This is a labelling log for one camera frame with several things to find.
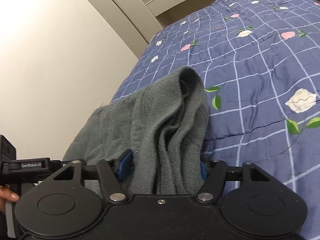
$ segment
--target hand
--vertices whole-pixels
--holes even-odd
[[[5,214],[5,201],[17,202],[19,196],[7,187],[0,187],[0,211]]]

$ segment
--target black device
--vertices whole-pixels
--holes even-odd
[[[205,182],[196,195],[129,196],[121,182],[131,169],[131,150],[87,166],[83,160],[15,160],[8,143],[0,137],[0,183],[42,180],[12,209],[20,240],[303,239],[305,202],[253,163],[232,167],[202,159]],[[102,199],[84,187],[85,179],[99,180]],[[226,181],[241,186],[221,196]]]

